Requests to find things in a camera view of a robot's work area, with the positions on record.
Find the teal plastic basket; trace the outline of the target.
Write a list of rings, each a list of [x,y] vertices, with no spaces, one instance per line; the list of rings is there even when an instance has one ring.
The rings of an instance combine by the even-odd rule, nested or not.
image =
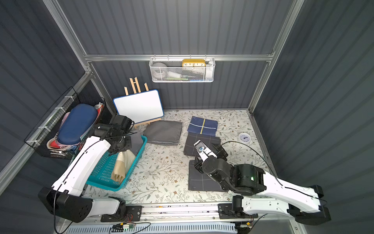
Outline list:
[[[127,183],[130,181],[131,175],[134,171],[134,169],[137,166],[137,163],[139,160],[142,158],[143,152],[145,150],[146,143],[148,141],[146,136],[141,136],[143,140],[143,145],[140,148],[133,164],[129,168],[128,173],[126,174],[126,177],[124,180],[119,183],[111,179],[112,177],[112,172],[115,167],[115,163],[117,160],[117,157],[119,153],[109,156],[109,153],[106,152],[100,161],[97,163],[96,167],[94,168],[93,172],[89,176],[86,184],[104,189],[104,190],[109,190],[109,191],[119,191],[123,187],[127,185]]]

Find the dark grid pillowcase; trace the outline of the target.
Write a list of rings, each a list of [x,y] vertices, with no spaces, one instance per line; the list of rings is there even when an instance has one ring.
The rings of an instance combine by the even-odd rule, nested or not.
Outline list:
[[[224,192],[219,183],[195,168],[194,160],[189,161],[188,189],[198,192]]]
[[[184,155],[186,156],[199,156],[194,144],[201,140],[209,149],[212,149],[212,144],[221,144],[221,139],[216,136],[202,135],[188,132],[185,143]]]

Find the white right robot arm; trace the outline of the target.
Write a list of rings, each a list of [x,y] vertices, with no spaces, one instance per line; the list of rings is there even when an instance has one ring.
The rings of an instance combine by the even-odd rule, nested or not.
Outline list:
[[[220,144],[214,144],[210,149],[199,140],[194,148],[199,154],[195,168],[217,182],[223,191],[236,194],[231,210],[224,215],[243,218],[278,214],[312,226],[331,221],[320,186],[298,186],[251,164],[232,165],[227,162],[228,154]]]

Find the beige and grey pillowcase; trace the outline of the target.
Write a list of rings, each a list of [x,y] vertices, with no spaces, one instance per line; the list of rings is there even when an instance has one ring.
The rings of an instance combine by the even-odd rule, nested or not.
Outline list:
[[[123,182],[142,145],[143,140],[141,138],[141,134],[136,132],[131,136],[131,149],[125,152],[120,152],[117,156],[116,163],[111,174],[111,179],[113,181],[118,183]]]

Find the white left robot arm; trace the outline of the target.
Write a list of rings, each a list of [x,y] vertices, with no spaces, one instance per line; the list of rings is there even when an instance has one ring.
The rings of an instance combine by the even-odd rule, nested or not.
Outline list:
[[[89,199],[82,197],[84,186],[105,153],[116,154],[131,147],[129,132],[132,123],[97,124],[63,175],[50,188],[43,187],[38,197],[54,218],[81,222],[97,215],[121,213],[123,201],[115,198]]]

